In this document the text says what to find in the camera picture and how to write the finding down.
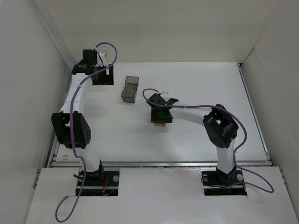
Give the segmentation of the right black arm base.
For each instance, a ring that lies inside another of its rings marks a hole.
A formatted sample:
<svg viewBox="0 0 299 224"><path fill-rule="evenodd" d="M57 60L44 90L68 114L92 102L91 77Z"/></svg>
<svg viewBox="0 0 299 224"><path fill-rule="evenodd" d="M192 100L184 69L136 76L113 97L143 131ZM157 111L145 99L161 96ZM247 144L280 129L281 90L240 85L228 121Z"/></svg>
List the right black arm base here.
<svg viewBox="0 0 299 224"><path fill-rule="evenodd" d="M201 171L205 196L247 196L243 173L239 169L225 174L222 171Z"/></svg>

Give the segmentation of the striped brown wood block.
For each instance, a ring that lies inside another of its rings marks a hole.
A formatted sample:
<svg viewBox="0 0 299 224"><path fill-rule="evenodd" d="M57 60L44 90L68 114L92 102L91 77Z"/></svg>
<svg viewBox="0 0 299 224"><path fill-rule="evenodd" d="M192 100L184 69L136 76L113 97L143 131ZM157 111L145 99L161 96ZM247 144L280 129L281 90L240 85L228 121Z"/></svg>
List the striped brown wood block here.
<svg viewBox="0 0 299 224"><path fill-rule="evenodd" d="M165 127L166 124L165 123L154 123L155 126L160 126L160 127Z"/></svg>

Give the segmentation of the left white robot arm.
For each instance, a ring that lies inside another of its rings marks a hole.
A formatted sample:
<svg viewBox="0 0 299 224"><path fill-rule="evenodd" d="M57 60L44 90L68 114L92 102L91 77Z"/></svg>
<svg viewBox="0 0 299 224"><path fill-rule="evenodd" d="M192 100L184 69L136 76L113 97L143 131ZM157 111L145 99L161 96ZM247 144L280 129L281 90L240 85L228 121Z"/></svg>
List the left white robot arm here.
<svg viewBox="0 0 299 224"><path fill-rule="evenodd" d="M100 159L88 149L92 132L84 118L85 101L93 85L106 85L114 80L114 64L98 64L97 60L81 60L73 67L67 97L59 112L53 113L51 122L59 144L71 149L82 164L83 174L101 177Z"/></svg>

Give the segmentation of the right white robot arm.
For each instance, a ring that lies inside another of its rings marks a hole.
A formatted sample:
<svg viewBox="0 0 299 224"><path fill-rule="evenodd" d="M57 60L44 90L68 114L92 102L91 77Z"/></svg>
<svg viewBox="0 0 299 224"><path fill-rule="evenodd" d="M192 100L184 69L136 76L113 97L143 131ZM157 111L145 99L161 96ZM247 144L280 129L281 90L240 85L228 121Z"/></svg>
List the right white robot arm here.
<svg viewBox="0 0 299 224"><path fill-rule="evenodd" d="M180 105L178 99L165 100L161 94L153 94L147 103L152 112L163 123L181 119L203 126L209 140L216 147L217 167L215 174L228 179L236 170L234 162L235 138L239 126L222 105L188 106Z"/></svg>

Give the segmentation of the smoky transparent plastic bin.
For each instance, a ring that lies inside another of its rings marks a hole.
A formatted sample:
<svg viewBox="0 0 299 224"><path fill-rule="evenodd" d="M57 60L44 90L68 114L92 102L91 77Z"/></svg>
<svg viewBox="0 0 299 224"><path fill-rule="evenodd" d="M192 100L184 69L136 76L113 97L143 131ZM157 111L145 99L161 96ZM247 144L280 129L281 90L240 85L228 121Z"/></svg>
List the smoky transparent plastic bin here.
<svg viewBox="0 0 299 224"><path fill-rule="evenodd" d="M139 85L139 77L126 76L121 98L124 103L135 103Z"/></svg>

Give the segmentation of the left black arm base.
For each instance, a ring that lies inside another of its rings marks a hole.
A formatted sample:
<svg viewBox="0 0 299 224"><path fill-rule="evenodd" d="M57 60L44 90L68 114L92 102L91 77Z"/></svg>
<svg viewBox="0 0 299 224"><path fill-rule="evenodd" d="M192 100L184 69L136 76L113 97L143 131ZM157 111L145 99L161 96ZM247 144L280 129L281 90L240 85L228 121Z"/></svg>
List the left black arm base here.
<svg viewBox="0 0 299 224"><path fill-rule="evenodd" d="M119 171L104 171L102 176L87 173L81 196L118 196Z"/></svg>

